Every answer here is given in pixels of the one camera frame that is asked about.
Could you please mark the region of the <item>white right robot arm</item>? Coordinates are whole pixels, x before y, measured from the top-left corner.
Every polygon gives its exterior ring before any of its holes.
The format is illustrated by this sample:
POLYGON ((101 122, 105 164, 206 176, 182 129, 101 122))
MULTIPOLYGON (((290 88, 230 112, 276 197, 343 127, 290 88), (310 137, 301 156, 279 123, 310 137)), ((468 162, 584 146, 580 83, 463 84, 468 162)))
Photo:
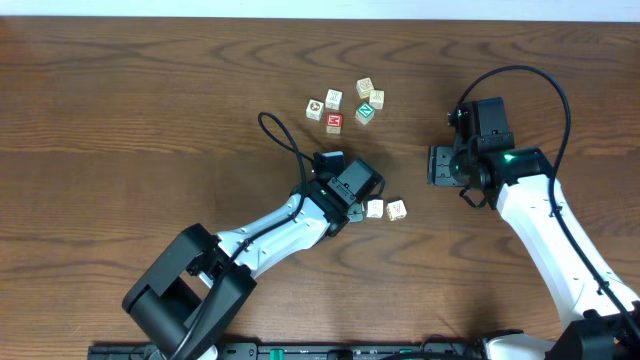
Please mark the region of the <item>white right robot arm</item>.
POLYGON ((547 286, 562 333, 542 340, 517 331, 482 339, 487 359, 636 359, 639 297, 599 254, 537 148, 480 152, 434 146, 428 181, 483 194, 514 230, 547 286))

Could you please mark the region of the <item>yellow-edged wooden block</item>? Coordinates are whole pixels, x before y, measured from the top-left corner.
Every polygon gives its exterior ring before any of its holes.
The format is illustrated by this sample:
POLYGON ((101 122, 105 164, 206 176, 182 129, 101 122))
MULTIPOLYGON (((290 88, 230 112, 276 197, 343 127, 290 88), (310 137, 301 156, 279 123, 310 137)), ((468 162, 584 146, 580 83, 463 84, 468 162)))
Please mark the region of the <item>yellow-edged wooden block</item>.
POLYGON ((383 215, 384 201, 382 199, 373 199, 366 203, 367 218, 381 218, 383 215))

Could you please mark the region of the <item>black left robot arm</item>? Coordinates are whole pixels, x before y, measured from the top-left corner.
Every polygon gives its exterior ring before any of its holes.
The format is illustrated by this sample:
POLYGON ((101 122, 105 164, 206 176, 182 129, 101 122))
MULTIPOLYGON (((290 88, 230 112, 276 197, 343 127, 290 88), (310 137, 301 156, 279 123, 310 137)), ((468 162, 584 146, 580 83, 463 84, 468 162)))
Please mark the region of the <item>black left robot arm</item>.
POLYGON ((272 213, 243 227, 181 233, 124 296, 123 310, 168 359, 215 359, 216 344, 257 285, 286 257, 333 237, 383 182, 362 159, 319 172, 272 213))

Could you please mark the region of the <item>plain wooden block placed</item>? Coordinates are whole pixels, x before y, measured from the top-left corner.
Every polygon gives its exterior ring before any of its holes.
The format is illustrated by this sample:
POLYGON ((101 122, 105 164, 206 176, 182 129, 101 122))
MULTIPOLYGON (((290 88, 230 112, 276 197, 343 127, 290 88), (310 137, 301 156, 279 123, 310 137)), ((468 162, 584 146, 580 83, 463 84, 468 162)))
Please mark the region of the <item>plain wooden block placed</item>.
POLYGON ((407 215, 407 210, 402 200, 388 202, 386 211, 390 221, 400 220, 407 215))

